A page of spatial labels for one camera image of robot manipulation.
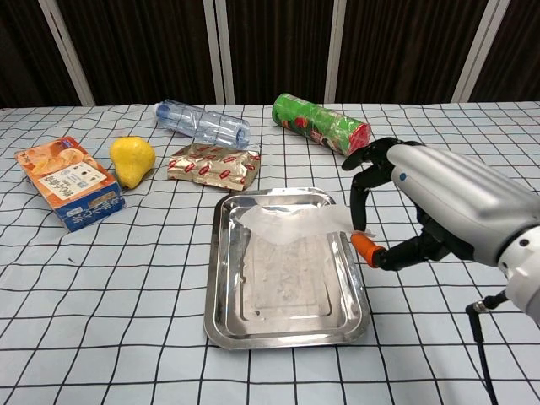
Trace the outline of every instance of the green chip can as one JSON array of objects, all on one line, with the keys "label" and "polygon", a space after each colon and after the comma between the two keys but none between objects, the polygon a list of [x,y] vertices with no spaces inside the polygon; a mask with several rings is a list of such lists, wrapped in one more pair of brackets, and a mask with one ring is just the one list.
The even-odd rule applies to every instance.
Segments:
[{"label": "green chip can", "polygon": [[370,142],[369,124],[294,97],[281,94],[273,103],[273,121],[345,156]]}]

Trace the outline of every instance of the box label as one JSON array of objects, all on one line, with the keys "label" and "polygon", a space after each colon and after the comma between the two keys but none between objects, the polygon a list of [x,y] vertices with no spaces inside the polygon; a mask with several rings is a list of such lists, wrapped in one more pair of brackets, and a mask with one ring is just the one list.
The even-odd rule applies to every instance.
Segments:
[{"label": "box label", "polygon": [[39,182],[61,200],[83,192],[106,179],[106,175],[80,162],[39,179]]}]

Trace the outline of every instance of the tray rim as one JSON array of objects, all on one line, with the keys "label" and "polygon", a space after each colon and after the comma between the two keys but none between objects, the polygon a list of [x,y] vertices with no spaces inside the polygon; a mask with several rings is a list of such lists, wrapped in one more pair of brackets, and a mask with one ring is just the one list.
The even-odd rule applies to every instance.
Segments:
[{"label": "tray rim", "polygon": [[270,188],[266,190],[255,190],[250,192],[231,192],[229,195],[221,198],[215,206],[213,212],[213,226],[212,226],[212,238],[210,247],[210,262],[208,265],[208,280],[206,289],[206,299],[204,308],[204,331],[208,338],[220,346],[226,349],[261,349],[261,348],[294,348],[294,347],[309,347],[309,346],[321,346],[340,343],[351,343],[362,335],[367,326],[370,324],[370,308],[365,295],[365,287],[361,283],[359,266],[356,266],[352,258],[352,252],[348,244],[348,239],[344,232],[339,232],[339,239],[343,246],[343,251],[347,258],[347,261],[352,263],[348,266],[349,272],[355,272],[356,274],[350,274],[350,277],[358,279],[358,291],[354,289],[354,294],[359,303],[361,317],[358,325],[347,333],[321,333],[320,337],[313,338],[313,335],[306,336],[306,342],[299,342],[299,335],[292,335],[289,337],[254,337],[247,339],[233,339],[223,335],[215,325],[214,314],[217,304],[217,291],[216,283],[218,277],[218,253],[219,253],[219,237],[221,231],[221,208],[224,204],[233,197],[238,196],[253,196],[253,195],[305,195],[305,194],[321,194],[330,204],[335,204],[334,199],[328,193],[324,192],[317,187],[287,187],[287,188]]}]

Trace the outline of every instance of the table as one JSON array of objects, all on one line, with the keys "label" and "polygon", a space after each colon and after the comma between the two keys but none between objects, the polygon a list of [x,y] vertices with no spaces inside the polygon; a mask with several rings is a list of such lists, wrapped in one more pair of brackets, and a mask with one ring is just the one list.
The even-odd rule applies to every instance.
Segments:
[{"label": "table", "polygon": [[[470,154],[540,189],[540,104],[329,105],[398,136]],[[251,124],[262,168],[251,189],[316,186],[347,203],[343,157],[276,127],[271,106],[208,105]],[[103,166],[115,138],[154,147],[127,207],[68,234],[14,152],[76,138]],[[216,188],[166,180],[191,142],[146,105],[0,111],[0,399],[9,404],[487,404],[466,304],[499,292],[497,269],[453,256],[399,273],[360,262],[372,311],[355,343],[228,352],[203,331]],[[394,186],[368,201],[382,245],[419,227]],[[482,317],[499,403],[540,403],[540,330],[512,304]]]}]

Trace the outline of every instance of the white tissue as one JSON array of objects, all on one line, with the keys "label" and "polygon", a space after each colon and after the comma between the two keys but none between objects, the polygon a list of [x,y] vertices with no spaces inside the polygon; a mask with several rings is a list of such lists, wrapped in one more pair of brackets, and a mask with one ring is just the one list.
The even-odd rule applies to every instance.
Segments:
[{"label": "white tissue", "polygon": [[246,211],[239,222],[275,245],[286,245],[306,236],[357,232],[349,209],[342,205],[325,205],[293,212],[265,209],[257,205]]}]

